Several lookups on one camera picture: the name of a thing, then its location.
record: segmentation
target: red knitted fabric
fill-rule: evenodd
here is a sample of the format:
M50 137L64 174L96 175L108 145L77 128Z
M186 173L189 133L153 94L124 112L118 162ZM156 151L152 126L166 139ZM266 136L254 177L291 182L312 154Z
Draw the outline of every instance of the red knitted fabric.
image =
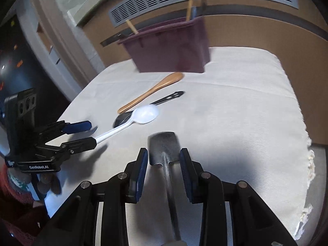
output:
M14 234L15 238L23 245L23 246L31 246L35 240L35 237L21 231L18 227L14 226L8 221L3 220L7 229L11 234Z
M13 197L17 201L21 202L22 204L33 204L33 197L32 194L26 193L22 194L19 192L16 192L13 188L10 187L8 175L7 175L7 166L4 164L1 173L0 173L0 191L4 194L5 197Z

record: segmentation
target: black electronic device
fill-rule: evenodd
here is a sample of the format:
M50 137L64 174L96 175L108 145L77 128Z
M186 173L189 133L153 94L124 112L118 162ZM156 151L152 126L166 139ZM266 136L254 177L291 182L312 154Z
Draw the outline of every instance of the black electronic device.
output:
M18 167L22 172L32 173L32 185L37 196L37 174L58 172L60 165L72 154L92 150L96 140L92 137L64 142L60 146L46 143L63 135L87 131L91 122L66 123L64 120L45 126L34 126L34 111L37 94L27 89L5 99L5 124L10 153L5 156L8 167Z
M137 203L142 194L148 152L141 148L135 162L107 182L82 182L40 232L33 246L92 246L96 238L99 202L104 202L101 246L128 246L125 203ZM283 224L245 181L221 181L204 172L180 152L180 165L187 197L203 203L200 246L226 246L225 201L232 217L233 246L297 246Z

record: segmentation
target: purple plastic basket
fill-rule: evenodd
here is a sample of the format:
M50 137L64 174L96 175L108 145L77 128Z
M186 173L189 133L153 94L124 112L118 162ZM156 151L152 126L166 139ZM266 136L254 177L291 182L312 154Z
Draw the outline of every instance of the purple plastic basket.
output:
M140 72L203 73L210 61L204 18L168 20L119 40Z

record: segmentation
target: metal spatula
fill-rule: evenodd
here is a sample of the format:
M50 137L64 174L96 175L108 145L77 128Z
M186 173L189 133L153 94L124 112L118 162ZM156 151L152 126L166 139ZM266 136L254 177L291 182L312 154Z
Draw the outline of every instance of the metal spatula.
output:
M170 162L179 161L180 144L174 132L160 132L148 137L149 164L163 166L165 188L167 200L169 202L169 210L173 235L175 242L169 242L163 246L187 246L186 242L181 240L180 229L178 224L177 209L175 207L173 187L170 176Z

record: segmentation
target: white plastic spoon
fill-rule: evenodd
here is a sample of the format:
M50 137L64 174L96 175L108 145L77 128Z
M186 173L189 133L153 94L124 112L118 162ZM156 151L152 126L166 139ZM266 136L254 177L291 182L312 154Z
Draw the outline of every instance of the white plastic spoon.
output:
M130 126L133 122L138 124L146 124L153 121L159 114L159 110L156 105L145 105L138 107L132 112L130 119L122 125L107 131L106 133L96 137L97 144L108 139L110 136L120 132L121 130Z

